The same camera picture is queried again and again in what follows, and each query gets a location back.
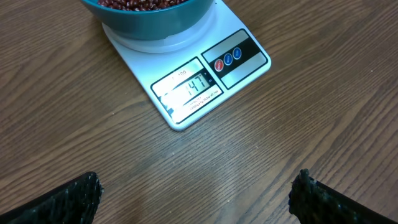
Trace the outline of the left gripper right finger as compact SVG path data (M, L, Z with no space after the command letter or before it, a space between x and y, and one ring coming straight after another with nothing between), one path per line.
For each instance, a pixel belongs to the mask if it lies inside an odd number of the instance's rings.
M397 224L300 170L289 192L289 213L301 224Z

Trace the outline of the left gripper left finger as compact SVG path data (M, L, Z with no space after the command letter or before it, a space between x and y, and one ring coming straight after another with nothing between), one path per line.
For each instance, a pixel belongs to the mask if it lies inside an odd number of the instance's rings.
M103 186L87 172L1 215L3 224L92 224Z

